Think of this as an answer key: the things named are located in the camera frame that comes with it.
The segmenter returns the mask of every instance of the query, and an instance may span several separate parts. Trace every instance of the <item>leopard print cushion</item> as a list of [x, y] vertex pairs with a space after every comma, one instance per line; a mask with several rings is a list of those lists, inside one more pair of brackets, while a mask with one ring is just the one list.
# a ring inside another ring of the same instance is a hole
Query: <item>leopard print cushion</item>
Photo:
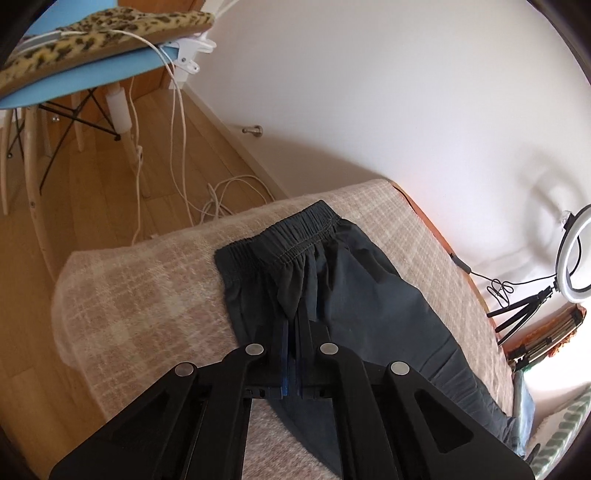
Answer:
[[58, 29], [82, 34], [8, 57], [0, 70], [0, 98], [57, 72], [146, 46], [136, 38], [109, 30], [128, 31], [158, 44], [205, 31], [212, 25], [213, 15], [198, 11], [149, 14], [116, 7], [96, 12]]

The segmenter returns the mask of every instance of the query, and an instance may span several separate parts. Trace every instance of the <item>bed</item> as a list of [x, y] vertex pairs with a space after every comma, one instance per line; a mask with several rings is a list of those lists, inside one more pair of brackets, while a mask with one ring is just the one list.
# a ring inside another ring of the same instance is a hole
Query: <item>bed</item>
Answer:
[[[320, 199], [356, 223], [423, 293], [492, 398], [507, 415], [513, 413], [512, 372], [481, 297], [414, 202], [392, 183], [373, 180], [282, 200], [134, 247], [75, 252], [56, 284], [54, 337], [62, 360], [82, 373], [106, 419], [177, 363], [207, 365], [236, 347], [214, 252]], [[243, 478], [334, 475], [266, 402], [256, 401]]]

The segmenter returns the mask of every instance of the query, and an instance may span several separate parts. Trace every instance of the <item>elastic waistband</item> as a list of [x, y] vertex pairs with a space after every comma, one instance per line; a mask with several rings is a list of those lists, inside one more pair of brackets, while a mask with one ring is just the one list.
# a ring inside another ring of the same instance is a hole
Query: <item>elastic waistband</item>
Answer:
[[217, 268], [225, 280], [256, 274], [260, 269], [281, 268], [316, 242], [333, 235], [339, 220], [340, 216], [320, 200], [259, 235], [217, 250]]

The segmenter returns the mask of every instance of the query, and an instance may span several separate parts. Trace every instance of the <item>white clamp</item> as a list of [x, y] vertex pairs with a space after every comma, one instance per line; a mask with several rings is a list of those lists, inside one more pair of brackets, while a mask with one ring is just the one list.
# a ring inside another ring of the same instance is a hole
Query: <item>white clamp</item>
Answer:
[[199, 65], [193, 60], [197, 53], [211, 53], [217, 47], [216, 43], [209, 40], [205, 33], [168, 41], [163, 46], [178, 48], [178, 57], [173, 63], [187, 73], [199, 71]]

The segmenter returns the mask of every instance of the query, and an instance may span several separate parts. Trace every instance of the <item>blue chair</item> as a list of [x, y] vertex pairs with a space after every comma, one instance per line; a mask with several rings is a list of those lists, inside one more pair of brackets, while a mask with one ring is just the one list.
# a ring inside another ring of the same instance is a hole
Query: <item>blue chair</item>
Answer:
[[[31, 26], [27, 34], [39, 35], [48, 31], [53, 31], [62, 25], [68, 25], [76, 22], [87, 15], [100, 11], [106, 8], [112, 8], [117, 5], [117, 0], [57, 0], [45, 13]], [[178, 56], [178, 49], [165, 47], [165, 51], [174, 61]], [[73, 115], [77, 117], [84, 104], [93, 98], [93, 89], [108, 85], [108, 91], [111, 94], [116, 93], [121, 89], [119, 85], [120, 80], [139, 75], [150, 70], [154, 70], [162, 66], [160, 57], [150, 48], [142, 48], [140, 50], [131, 51], [120, 54], [107, 59], [95, 61], [93, 63], [85, 64], [71, 70], [57, 73], [45, 79], [39, 80], [31, 85], [28, 85], [7, 97], [0, 100], [0, 109], [6, 110], [4, 118], [4, 128], [2, 129], [2, 138], [0, 141], [0, 190], [2, 196], [2, 209], [4, 214], [8, 214], [7, 201], [7, 158], [9, 148], [9, 138], [11, 131], [12, 118], [15, 115], [17, 108], [23, 108], [23, 123], [24, 123], [24, 166], [25, 166], [25, 182], [27, 185], [28, 203], [35, 226], [35, 233], [43, 258], [47, 265], [47, 269], [52, 279], [55, 281], [59, 273], [59, 266], [57, 265], [56, 256], [48, 241], [45, 220], [43, 216], [43, 208], [41, 202], [41, 188], [37, 177], [37, 115], [38, 111], [42, 109], [42, 115], [47, 115], [47, 111], [52, 111], [51, 105], [43, 105], [54, 98], [73, 95]], [[90, 93], [80, 101], [79, 92], [88, 90]], [[83, 148], [81, 125], [78, 122], [87, 123], [81, 119], [76, 122], [72, 120], [69, 128], [74, 124], [78, 125], [77, 140], [79, 148]], [[135, 153], [135, 145], [131, 137], [131, 132], [115, 132], [113, 124], [110, 124], [111, 130], [109, 133], [119, 139], [121, 138], [125, 152], [132, 168], [136, 167], [137, 157]], [[48, 146], [48, 136], [45, 134], [46, 154], [50, 154], [50, 147]], [[142, 195], [149, 196], [147, 184], [144, 179], [141, 179]]]

